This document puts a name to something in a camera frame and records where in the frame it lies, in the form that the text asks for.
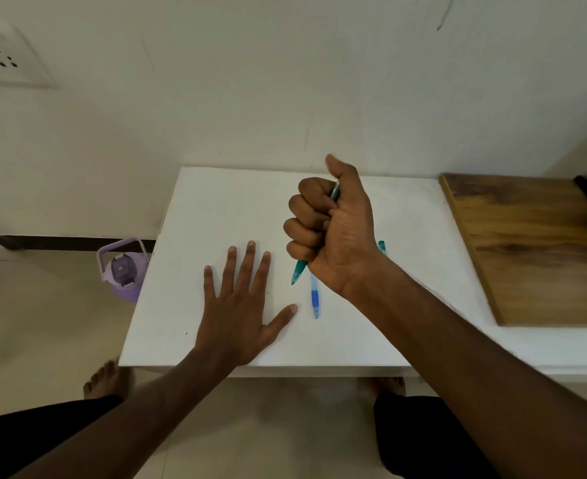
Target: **finger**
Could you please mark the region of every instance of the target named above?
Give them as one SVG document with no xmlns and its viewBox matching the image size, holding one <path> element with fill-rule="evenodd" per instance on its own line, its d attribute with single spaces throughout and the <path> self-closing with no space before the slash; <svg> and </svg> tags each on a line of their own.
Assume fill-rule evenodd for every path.
<svg viewBox="0 0 587 479">
<path fill-rule="evenodd" d="M 325 158 L 325 164 L 329 173 L 338 178 L 340 182 L 340 199 L 343 201 L 357 201 L 366 196 L 362 187 L 358 170 L 354 166 L 348 165 L 338 160 L 333 154 L 328 154 Z"/>
<path fill-rule="evenodd" d="M 337 208 L 336 202 L 329 197 L 335 184 L 335 181 L 323 178 L 305 178 L 298 184 L 298 191 L 314 210 L 328 213 Z"/>
<path fill-rule="evenodd" d="M 223 270 L 223 282 L 220 285 L 220 295 L 229 296 L 234 290 L 234 273 L 236 272 L 236 248 L 232 245 L 227 251 L 227 263 Z"/>
<path fill-rule="evenodd" d="M 264 296 L 267 289 L 267 276 L 269 275 L 269 266 L 271 264 L 271 254 L 265 252 L 256 271 L 254 283 L 251 286 L 251 294 Z"/>
<path fill-rule="evenodd" d="M 214 273 L 209 265 L 205 266 L 205 278 L 203 282 L 205 290 L 205 302 L 216 299 L 216 291 L 214 290 Z"/>
<path fill-rule="evenodd" d="M 322 230 L 323 223 L 329 220 L 327 215 L 316 212 L 302 195 L 294 195 L 289 199 L 289 210 L 308 229 Z"/>
<path fill-rule="evenodd" d="M 291 322 L 298 312 L 298 306 L 290 304 L 274 317 L 269 324 L 262 328 L 262 339 L 264 348 L 272 344 L 278 338 L 280 331 Z"/>
<path fill-rule="evenodd" d="M 283 225 L 283 230 L 294 241 L 306 247 L 322 247 L 325 241 L 324 232 L 314 232 L 305 228 L 297 218 L 290 218 Z"/>
<path fill-rule="evenodd" d="M 246 292 L 250 288 L 251 272 L 253 271 L 253 261 L 256 257 L 256 242 L 250 240 L 247 242 L 247 252 L 242 259 L 241 270 L 238 273 L 238 281 L 235 290 Z"/>
<path fill-rule="evenodd" d="M 296 260 L 306 260 L 307 262 L 313 261 L 318 255 L 316 249 L 306 247 L 298 242 L 289 242 L 287 244 L 287 253 Z"/>
</svg>

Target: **wooden board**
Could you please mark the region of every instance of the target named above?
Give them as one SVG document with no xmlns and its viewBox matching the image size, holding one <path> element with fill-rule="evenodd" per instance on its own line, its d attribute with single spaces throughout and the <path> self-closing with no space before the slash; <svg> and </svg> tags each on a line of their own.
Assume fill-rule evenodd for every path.
<svg viewBox="0 0 587 479">
<path fill-rule="evenodd" d="M 587 200 L 571 180 L 444 174 L 501 326 L 587 326 Z"/>
</svg>

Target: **right hand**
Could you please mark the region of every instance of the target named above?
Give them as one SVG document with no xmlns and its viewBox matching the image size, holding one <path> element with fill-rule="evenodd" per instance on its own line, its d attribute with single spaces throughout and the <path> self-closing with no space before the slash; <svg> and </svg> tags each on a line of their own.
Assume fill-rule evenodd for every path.
<svg viewBox="0 0 587 479">
<path fill-rule="evenodd" d="M 295 218 L 283 226 L 293 241 L 289 255 L 306 260 L 314 275 L 345 297 L 349 284 L 371 272 L 383 258 L 373 235 L 373 212 L 358 171 L 331 154 L 325 159 L 329 172 L 340 182 L 337 203 L 329 198 L 334 182 L 305 178 L 299 195 L 289 200 Z"/>
</svg>

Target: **electrical socket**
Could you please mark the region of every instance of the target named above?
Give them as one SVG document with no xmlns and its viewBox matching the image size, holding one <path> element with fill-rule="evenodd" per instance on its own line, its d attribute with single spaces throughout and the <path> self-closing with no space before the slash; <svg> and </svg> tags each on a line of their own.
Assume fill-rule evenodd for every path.
<svg viewBox="0 0 587 479">
<path fill-rule="evenodd" d="M 57 87 L 25 36 L 7 22 L 0 22 L 0 85 Z"/>
</svg>

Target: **white wall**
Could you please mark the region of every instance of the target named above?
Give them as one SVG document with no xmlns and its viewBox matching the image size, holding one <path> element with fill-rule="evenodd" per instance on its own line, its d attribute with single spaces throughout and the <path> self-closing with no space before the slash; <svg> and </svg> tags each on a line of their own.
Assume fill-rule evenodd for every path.
<svg viewBox="0 0 587 479">
<path fill-rule="evenodd" d="M 180 165 L 543 174 L 587 0 L 448 2 L 0 0 L 61 86 L 0 88 L 0 233 L 154 237 Z"/>
</svg>

